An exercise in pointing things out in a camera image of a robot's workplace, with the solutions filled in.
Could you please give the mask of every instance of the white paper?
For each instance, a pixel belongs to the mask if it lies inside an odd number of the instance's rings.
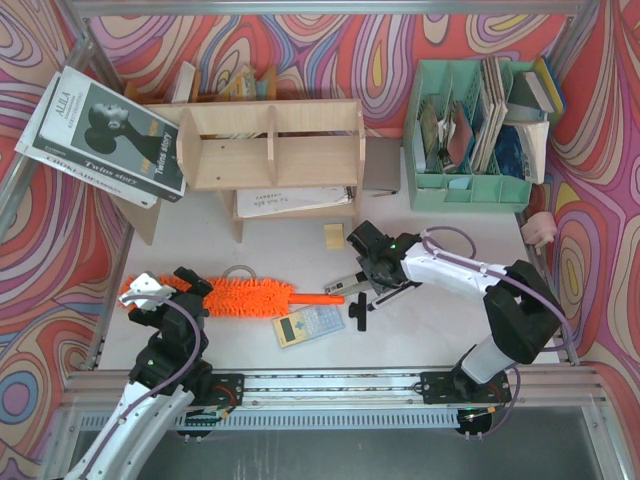
[[[245,189],[238,190],[237,200],[238,216],[241,218],[311,210],[351,202],[345,187]]]

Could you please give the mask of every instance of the cable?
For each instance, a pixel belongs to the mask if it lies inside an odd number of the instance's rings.
[[[520,370],[518,370],[518,367],[516,367],[515,365],[512,365],[511,368],[513,368],[513,371],[516,374],[516,388],[513,391],[511,402],[509,403],[509,406],[507,407],[507,410],[504,412],[504,416],[500,419],[500,422],[498,423],[498,425],[496,425],[487,433],[485,433],[482,436],[483,438],[493,435],[498,430],[500,430],[500,428],[506,423],[507,419],[511,415],[511,412],[513,411],[513,407],[516,405],[516,402],[518,401],[518,395],[520,395],[520,386],[522,385],[522,378],[520,377]]]
[[[193,316],[191,316],[189,314],[189,312],[184,307],[182,307],[181,305],[177,304],[173,300],[168,300],[168,299],[166,299],[164,297],[160,297],[158,295],[129,295],[129,296],[127,296],[126,298],[124,298],[122,300],[123,301],[154,300],[154,301],[156,301],[158,303],[164,303],[164,304],[174,308],[179,313],[181,313],[189,321],[189,323],[191,324],[191,327],[193,328],[193,331],[194,331],[194,334],[195,334],[195,345],[193,347],[193,351],[191,352],[191,355],[189,356],[189,358],[187,359],[185,364],[180,368],[180,370],[178,370],[176,373],[171,375],[164,382],[160,383],[159,385],[157,385],[154,388],[152,388],[151,390],[149,390],[144,395],[140,395],[140,397],[138,397],[138,399],[134,400],[132,403],[129,404],[129,406],[126,408],[126,410],[118,418],[118,422],[113,424],[111,429],[109,429],[109,431],[107,432],[105,437],[102,439],[102,442],[100,442],[100,445],[98,445],[98,448],[96,449],[95,453],[93,454],[93,457],[91,457],[91,460],[89,460],[87,462],[87,466],[85,467],[85,469],[80,474],[80,478],[81,479],[83,479],[83,478],[86,479],[87,478],[88,473],[91,471],[91,468],[95,464],[96,460],[98,460],[98,457],[102,453],[102,450],[104,450],[104,447],[107,445],[107,442],[109,441],[109,439],[113,436],[115,431],[120,426],[120,422],[121,421],[126,421],[127,415],[129,415],[134,408],[136,408],[138,405],[140,405],[142,402],[144,402],[147,398],[149,398],[149,397],[155,395],[156,393],[160,392],[164,387],[166,387],[167,385],[170,385],[171,383],[176,381],[178,378],[180,378],[182,376],[182,374],[184,374],[184,372],[186,372],[191,367],[191,365],[193,365],[193,362],[195,362],[196,357],[198,356],[198,352],[200,351],[200,329],[198,328],[198,324],[196,323],[196,320],[193,318]]]
[[[446,230],[448,232],[455,232],[455,233],[459,233],[460,235],[462,235],[464,237],[464,239],[467,242],[469,242],[469,245],[471,245],[471,255],[468,258],[470,258],[472,260],[474,258],[476,258],[476,253],[478,252],[478,249],[476,247],[476,242],[473,241],[473,238],[471,238],[471,235],[469,235],[467,232],[465,232],[464,230],[461,230],[460,228],[449,227],[448,225],[438,225],[436,227],[427,228],[427,232],[429,232],[429,233],[437,232],[438,230]],[[431,238],[430,240],[431,240],[431,243],[433,243],[440,250],[444,250],[442,245],[440,245],[438,242],[436,242],[433,238]]]
[[[440,228],[440,229],[445,229],[445,230],[454,229],[454,227],[432,227],[432,228],[433,229]],[[435,245],[435,243],[433,242],[433,239],[430,239],[428,237],[424,237],[422,239],[422,246],[431,255],[433,255],[433,256],[435,256],[437,258],[441,258],[445,262],[449,262],[449,263],[451,263],[453,265],[456,265],[458,267],[462,267],[462,268],[466,268],[466,269],[469,269],[469,270],[473,270],[474,272],[482,272],[482,267],[481,266],[474,265],[473,263],[466,262],[465,260],[462,260],[460,258],[450,257],[449,255],[451,255],[451,253],[447,252],[442,247],[439,247],[437,245],[436,245],[436,247],[441,249],[441,252],[436,252],[434,249],[431,248],[431,246],[429,246],[429,242],[431,242],[431,243],[433,243]],[[517,281],[517,280],[515,280],[515,279],[513,279],[511,277],[508,277],[508,276],[506,276],[506,275],[504,275],[502,273],[496,272],[494,270],[490,270],[488,268],[485,268],[485,272],[486,272],[487,275],[495,277],[495,278],[497,278],[499,280],[503,280],[503,281],[513,285],[514,287],[518,288],[519,290],[523,291],[524,293],[530,295],[531,297],[535,298],[540,303],[542,303],[547,309],[549,309],[551,311],[551,313],[553,313],[558,318],[558,320],[562,324],[562,328],[565,331],[565,336],[566,336],[567,339],[564,341],[564,343],[562,343],[562,345],[543,348],[542,349],[543,352],[557,352],[557,351],[560,351],[560,350],[564,350],[564,349],[566,349],[566,348],[568,348],[568,347],[573,345],[573,335],[571,333],[571,325],[569,325],[569,320],[567,320],[567,317],[565,317],[564,314],[553,303],[551,303],[549,300],[544,298],[542,295],[540,295],[538,292],[536,292],[532,288],[528,287],[524,283],[521,283],[521,282],[519,282],[519,281]]]

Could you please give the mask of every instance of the white surface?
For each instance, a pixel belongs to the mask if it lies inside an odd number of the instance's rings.
[[[471,235],[482,261],[510,265],[527,259],[512,214],[412,212],[404,164],[402,169],[402,190],[397,195],[372,198],[373,192],[364,192],[361,220],[370,220],[394,237],[451,225]],[[360,270],[348,244],[344,250],[326,249],[324,225],[336,222],[346,222],[345,235],[357,226],[345,219],[254,219],[245,222],[243,243],[237,244],[217,196],[189,192],[177,203],[162,205],[153,246],[134,236],[124,278],[144,271],[170,274],[179,266],[214,277],[232,265],[245,264],[260,277],[295,285],[300,293],[321,293],[325,284]],[[456,233],[436,232],[433,237],[454,253],[470,253],[467,242]],[[368,300],[372,298],[373,293],[368,293]],[[220,369],[449,366],[490,333],[480,295],[469,299],[423,285],[369,313],[365,333],[358,332],[356,320],[347,315],[354,300],[347,298],[341,307],[344,330],[286,349],[280,348],[269,319],[209,318],[205,327],[209,347],[203,358]],[[126,311],[116,306],[99,368],[131,369],[153,332],[130,322]],[[536,360],[557,362],[556,353],[543,353]]]

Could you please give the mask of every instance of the magazine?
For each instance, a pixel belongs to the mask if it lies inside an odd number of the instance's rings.
[[[72,162],[63,160],[54,155],[48,154],[42,150],[39,150],[32,146],[38,128],[42,123],[42,119],[44,118],[44,114],[53,93],[53,88],[55,86],[57,78],[60,76],[59,73],[54,75],[53,80],[46,88],[44,95],[35,111],[31,115],[31,119],[27,124],[22,136],[18,140],[16,144],[15,150],[22,155],[25,155],[29,158],[37,160],[41,163],[49,165],[50,167],[55,168],[56,170],[60,170],[64,173],[71,175],[83,182],[89,183],[101,190],[104,190],[108,193],[116,195],[120,198],[123,198],[131,203],[139,205],[143,208],[152,207],[158,198],[150,193],[143,192],[136,188],[130,187],[122,182],[114,180],[111,177],[107,177],[105,175],[101,175],[100,173],[95,173],[90,169],[81,167],[80,165],[76,165]]]
[[[175,202],[186,188],[177,136],[176,125],[65,67],[33,146]]]

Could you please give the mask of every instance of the wooden shelf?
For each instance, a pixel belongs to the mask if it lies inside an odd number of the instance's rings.
[[[365,161],[359,100],[214,102],[150,109],[179,123],[176,153],[187,184],[191,190],[218,192],[237,242],[242,241],[243,222],[253,218],[356,220]],[[256,134],[266,138],[246,138]],[[238,216],[237,190],[341,186],[354,187],[350,204]]]
[[[236,205],[233,209],[233,221],[243,222],[245,220],[275,220],[281,218],[353,217],[355,214],[356,207],[353,201],[346,205],[313,208],[309,210],[296,210],[294,212],[273,213],[271,215],[260,215],[259,217],[239,217]]]
[[[278,188],[333,187],[358,184],[352,136],[274,139]],[[266,138],[202,142],[192,190],[272,188]]]

